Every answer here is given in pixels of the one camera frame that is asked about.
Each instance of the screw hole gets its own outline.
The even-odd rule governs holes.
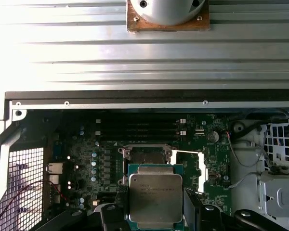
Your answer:
[[[17,115],[17,116],[21,116],[21,115],[22,115],[22,112],[21,112],[21,111],[16,111],[16,115]]]
[[[192,6],[197,7],[200,5],[200,2],[198,0],[194,0],[192,3]]]
[[[142,8],[146,7],[147,5],[148,5],[148,3],[146,3],[146,1],[141,1],[141,2],[140,2],[140,6],[141,6]]]

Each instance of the mesh grille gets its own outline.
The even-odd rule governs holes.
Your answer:
[[[264,150],[268,152],[270,159],[276,165],[289,166],[289,123],[271,124],[262,128],[269,131]]]
[[[0,214],[19,190],[43,180],[43,148],[10,152],[7,191]],[[0,220],[0,231],[27,231],[42,218],[42,182],[25,189],[13,200]]]

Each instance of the red wire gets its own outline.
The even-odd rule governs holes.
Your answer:
[[[14,197],[10,200],[10,202],[8,203],[8,205],[4,208],[4,210],[2,211],[2,213],[0,213],[0,220],[1,220],[2,216],[3,216],[3,214],[6,212],[6,210],[7,210],[7,209],[9,208],[9,206],[11,205],[11,203],[12,203],[24,190],[26,190],[30,185],[36,184],[36,183],[39,183],[39,182],[48,182],[48,183],[52,184],[52,186],[57,190],[57,192],[60,194],[60,196],[61,196],[65,201],[67,201],[66,197],[63,196],[63,194],[60,192],[60,190],[59,190],[59,189],[55,186],[55,184],[52,183],[50,180],[38,180],[38,181],[36,181],[36,182],[33,182],[33,183],[31,183],[31,184],[28,184],[27,186],[25,186],[24,188],[22,188],[22,189],[19,190],[19,192],[16,194],[16,196],[14,196]]]

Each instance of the aluminum panel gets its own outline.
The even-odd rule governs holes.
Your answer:
[[[289,1],[212,0],[211,30],[126,30],[124,0],[0,1],[4,90],[289,88]]]

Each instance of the green circuit board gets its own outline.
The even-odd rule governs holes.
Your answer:
[[[160,147],[150,147],[151,144],[163,144],[204,154],[209,179],[199,197],[204,204],[217,205],[231,215],[231,191],[227,190],[230,185],[230,149],[225,133],[228,123],[224,115],[101,113],[84,115],[72,122],[68,117],[66,121],[58,130],[59,139],[55,141],[53,156],[56,156],[56,161],[66,160],[67,156],[70,158],[67,161],[69,171],[66,171],[61,185],[71,207],[83,204],[90,212],[94,209],[93,201],[109,203],[116,197],[120,185],[124,184],[120,148],[140,145],[133,148],[132,160],[126,161],[127,165],[163,164],[166,162],[165,151]],[[218,137],[210,139],[212,132]],[[197,191],[201,174],[198,155],[178,154],[177,163],[184,166],[184,187]]]

